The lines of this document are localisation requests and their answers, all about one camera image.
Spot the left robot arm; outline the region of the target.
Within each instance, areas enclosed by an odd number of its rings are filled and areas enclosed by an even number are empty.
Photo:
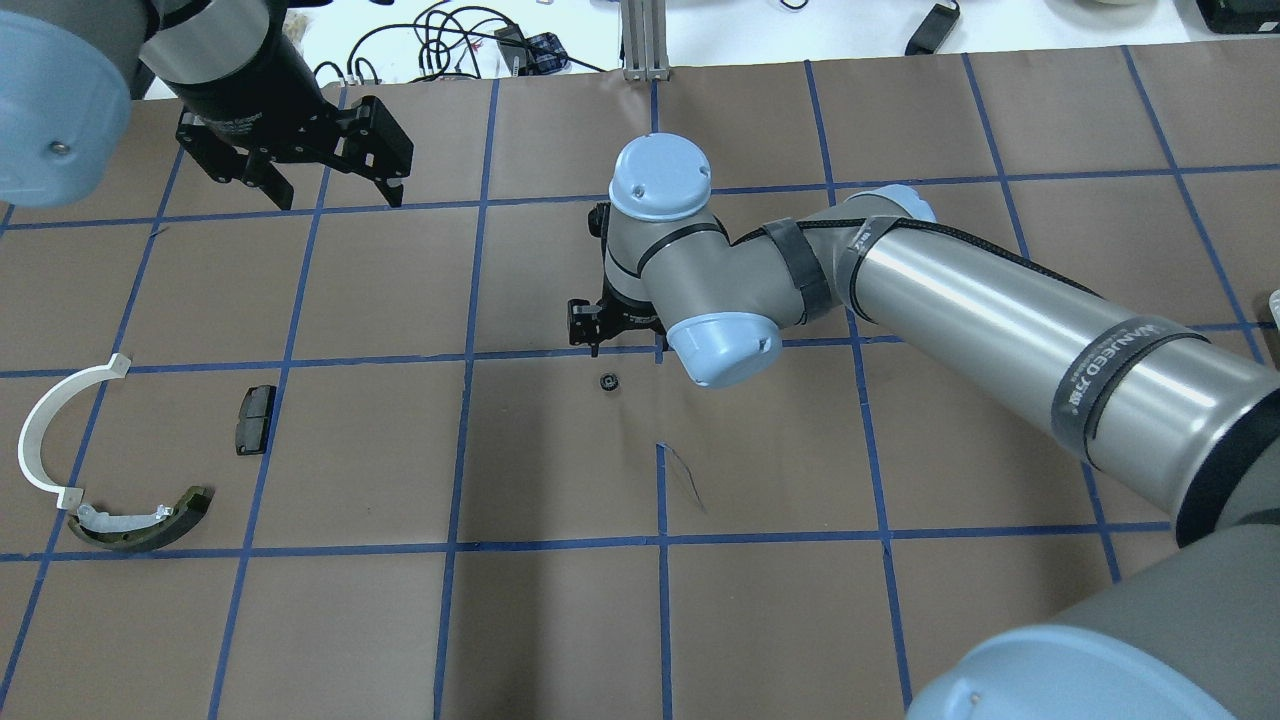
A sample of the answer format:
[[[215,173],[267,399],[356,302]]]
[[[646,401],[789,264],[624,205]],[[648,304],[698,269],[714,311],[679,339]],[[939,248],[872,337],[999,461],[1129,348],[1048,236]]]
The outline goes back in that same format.
[[[1,197],[87,197],[152,81],[180,101],[175,140],[218,183],[291,209],[283,164],[314,163],[403,201],[413,142],[383,100],[339,108],[287,37],[293,1],[5,1]]]

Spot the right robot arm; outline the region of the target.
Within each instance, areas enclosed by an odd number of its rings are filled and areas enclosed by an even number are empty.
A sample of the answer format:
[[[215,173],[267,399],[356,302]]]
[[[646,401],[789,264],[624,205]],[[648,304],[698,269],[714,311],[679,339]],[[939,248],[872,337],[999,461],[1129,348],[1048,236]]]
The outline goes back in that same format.
[[[910,719],[1275,719],[1277,372],[964,231],[891,184],[732,241],[710,163],[644,135],[589,215],[602,297],[573,346],[666,337],[696,386],[767,369],[785,328],[846,307],[1172,520],[1175,555],[1001,633],[914,694]]]

